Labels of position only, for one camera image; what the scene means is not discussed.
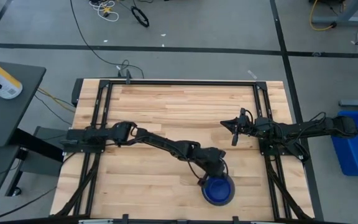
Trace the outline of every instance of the black metal frame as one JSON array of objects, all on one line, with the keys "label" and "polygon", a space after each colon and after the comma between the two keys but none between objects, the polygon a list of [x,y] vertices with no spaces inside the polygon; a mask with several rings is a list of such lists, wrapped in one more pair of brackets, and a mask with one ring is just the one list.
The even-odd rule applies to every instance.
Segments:
[{"label": "black metal frame", "polygon": [[[19,128],[17,128],[14,131],[14,134],[12,135],[9,144],[19,145],[25,149],[28,149],[32,152],[36,152],[54,161],[63,162],[63,155],[61,149]],[[19,164],[17,165],[15,174],[13,175],[13,178],[6,190],[5,193],[6,197],[14,196],[15,189],[17,188],[17,185],[23,174],[22,166],[25,162],[27,155],[28,155],[28,151],[20,149],[18,155],[16,156],[16,158],[19,159]]]},{"label": "black metal frame", "polygon": [[[92,116],[92,120],[91,120],[91,126],[92,127],[96,127],[96,125],[100,125],[101,128],[106,127],[107,125],[107,115],[108,115],[108,109],[109,109],[109,102],[111,99],[111,92],[112,92],[112,87],[114,85],[125,85],[128,84],[127,80],[100,80],[99,81],[99,87],[98,87],[98,94],[96,96],[96,100],[95,100],[95,106],[94,106],[94,111],[93,111],[93,116]],[[133,85],[209,85],[209,86],[248,86],[248,87],[252,87],[253,91],[254,91],[254,98],[255,98],[255,105],[256,105],[256,110],[257,110],[257,116],[263,116],[262,113],[262,105],[260,103],[260,97],[259,97],[259,93],[260,91],[263,93],[263,97],[264,97],[264,103],[265,103],[265,110],[267,113],[267,117],[270,119],[273,119],[273,115],[272,115],[272,109],[270,107],[270,100],[269,100],[269,94],[267,92],[267,84],[266,82],[235,82],[235,81],[198,81],[198,80],[131,80],[130,84]],[[96,124],[97,118],[98,118],[98,113],[99,113],[99,107],[100,107],[100,102],[102,99],[102,93],[103,93],[103,89],[107,88],[107,94],[106,94],[106,101],[105,101],[105,105],[104,105],[104,110],[103,110],[103,117],[102,117],[102,122],[101,124]],[[267,147],[264,144],[260,143],[260,146],[263,147]],[[265,150],[261,150],[261,155],[264,156],[265,159],[265,165],[266,165],[266,169],[267,167],[271,164],[272,160],[270,159],[270,155],[268,154],[264,154]],[[95,152],[95,159],[100,160],[101,154],[100,149],[96,150]],[[83,161],[83,167],[81,169],[81,175],[80,175],[80,182],[79,185],[81,185],[87,170],[88,170],[88,166],[89,166],[89,160],[90,160],[90,154],[89,153],[85,153],[85,157],[84,157],[84,161]],[[276,163],[276,168],[277,168],[277,175],[278,178],[281,180],[283,186],[285,187],[285,178],[284,178],[284,173],[283,173],[283,167],[282,167],[282,161],[280,158],[280,154],[276,154],[274,155],[274,161]],[[273,210],[273,217],[274,220],[278,220],[280,219],[280,212],[278,209],[278,202],[277,202],[277,195],[276,195],[276,191],[275,191],[275,184],[273,182],[273,180],[269,177],[269,175],[267,175],[268,178],[268,186],[269,186],[269,192],[270,192],[270,199],[272,201],[272,210]],[[92,178],[91,182],[90,182],[90,187],[89,187],[89,194],[88,194],[88,199],[87,199],[87,203],[86,203],[86,211],[85,211],[85,215],[91,215],[91,209],[92,209],[92,203],[93,203],[93,196],[94,196],[94,191],[95,191],[95,187],[96,187],[96,179],[97,179],[97,173],[96,175]],[[78,199],[78,201],[75,204],[74,207],[74,211],[73,214],[74,215],[79,215],[80,212],[80,205],[81,205],[81,197]],[[291,209],[289,204],[287,203],[287,201],[285,200],[284,196],[283,196],[283,205],[284,205],[284,211],[285,211],[285,218],[291,219]],[[249,222],[240,222],[237,221],[238,217],[233,217],[234,221],[227,221],[227,222],[217,222],[217,223],[249,223]],[[158,223],[158,222],[170,222],[172,221],[172,223],[177,223],[178,220],[136,220],[135,222],[139,222],[139,223],[147,223],[147,222],[152,222],[152,223]],[[191,221],[191,223],[211,223],[210,221]]]}]

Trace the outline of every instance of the desk leg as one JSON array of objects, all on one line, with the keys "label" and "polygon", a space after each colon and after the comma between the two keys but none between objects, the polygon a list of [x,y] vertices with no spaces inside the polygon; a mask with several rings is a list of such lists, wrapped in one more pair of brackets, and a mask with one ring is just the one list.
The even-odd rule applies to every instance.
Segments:
[{"label": "desk leg", "polygon": [[15,174],[13,175],[9,187],[6,189],[5,197],[17,196],[15,195],[15,189],[17,188],[17,184],[19,183],[20,178],[22,177],[23,174],[22,166],[25,158],[27,157],[27,154],[28,154],[27,151],[20,149],[19,153],[16,155],[16,159],[19,160],[19,164],[17,165]]},{"label": "desk leg", "polygon": [[63,154],[61,149],[19,128],[15,130],[10,144],[20,145],[30,151],[36,152],[58,162],[63,161]]}]

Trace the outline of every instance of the table leg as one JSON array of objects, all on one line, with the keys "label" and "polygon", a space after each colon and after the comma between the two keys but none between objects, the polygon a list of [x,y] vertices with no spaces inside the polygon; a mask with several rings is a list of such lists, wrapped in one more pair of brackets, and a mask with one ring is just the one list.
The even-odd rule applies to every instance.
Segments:
[{"label": "table leg", "polygon": [[23,171],[21,170],[23,162],[24,161],[19,161],[19,165],[17,166],[15,174],[13,175],[13,178],[11,180],[11,183],[9,184],[9,187],[6,189],[5,197],[16,196],[15,189],[16,189],[17,184],[19,183],[20,178],[22,177],[22,174],[23,174]]},{"label": "table leg", "polygon": [[58,162],[63,161],[63,152],[61,149],[19,128],[15,130],[10,144],[20,145],[30,151],[36,152]]},{"label": "table leg", "polygon": [[336,22],[338,25],[355,25],[358,26],[358,17],[353,15],[358,11],[358,0],[353,0],[347,6],[347,9],[339,16],[313,16],[314,24],[331,24]]}]

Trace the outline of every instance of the gray floor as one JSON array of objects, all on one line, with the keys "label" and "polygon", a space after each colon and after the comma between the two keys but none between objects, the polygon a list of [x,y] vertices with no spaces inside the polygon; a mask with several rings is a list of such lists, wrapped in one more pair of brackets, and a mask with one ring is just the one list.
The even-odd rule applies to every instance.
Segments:
[{"label": "gray floor", "polygon": [[[0,0],[0,10],[4,2]],[[138,25],[120,5],[114,7],[120,19],[110,23],[97,17],[87,0],[73,2],[84,36],[92,45],[280,50],[269,0],[138,3],[150,19],[149,29]],[[358,47],[351,43],[358,27],[311,30],[307,0],[277,0],[277,9],[288,50],[358,53]],[[325,5],[318,5],[315,11],[320,16],[332,13]],[[0,21],[0,43],[84,45],[67,0],[13,0]],[[133,51],[98,54],[111,62],[128,59],[144,70],[146,78],[253,80],[247,73],[250,70],[258,80],[284,81],[290,99],[281,56]],[[65,100],[70,99],[76,78],[112,77],[117,73],[116,66],[100,61],[87,50],[0,49],[0,61],[46,67],[42,88]],[[290,57],[290,63],[305,120],[320,111],[334,116],[341,110],[338,100],[358,98],[358,59]],[[140,77],[138,70],[131,72]],[[63,119],[72,121],[71,113],[42,95],[40,98]],[[35,99],[20,127],[32,133],[37,126],[68,128]],[[358,177],[342,174],[330,138],[314,138],[309,143],[325,220],[358,223]],[[0,213],[28,202],[56,183],[55,177],[24,174],[19,183],[23,195],[7,198],[1,194]],[[46,217],[52,198],[50,194],[0,221]]]}]

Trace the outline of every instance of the butcher block tabletop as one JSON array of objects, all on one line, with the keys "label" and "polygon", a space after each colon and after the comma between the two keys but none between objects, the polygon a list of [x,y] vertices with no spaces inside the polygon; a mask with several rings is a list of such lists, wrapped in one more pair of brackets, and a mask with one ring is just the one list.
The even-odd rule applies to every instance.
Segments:
[{"label": "butcher block tabletop", "polygon": [[[83,80],[73,129],[90,125],[98,84],[98,79]],[[292,123],[283,82],[266,84],[274,121]],[[262,92],[259,95],[264,109]],[[237,146],[231,146],[232,134],[219,123],[239,116],[240,108],[257,116],[252,87],[114,85],[108,128],[116,122],[133,121],[140,128],[174,141],[198,141],[201,147],[225,150],[224,160],[236,185],[236,194],[225,206],[211,205],[204,199],[198,179],[186,162],[145,144],[107,146],[101,155],[91,218],[122,218],[123,214],[129,214],[130,219],[232,220],[238,216],[243,221],[273,220],[265,161],[258,140],[241,135]],[[62,209],[76,190],[83,157],[83,153],[77,153],[62,167],[51,214]],[[293,156],[281,158],[288,191],[304,212],[313,217],[302,163]],[[204,172],[195,164],[193,168],[203,176]],[[284,217],[282,197],[277,188],[276,191],[280,215]],[[82,213],[87,194],[88,189],[83,194]]]}]

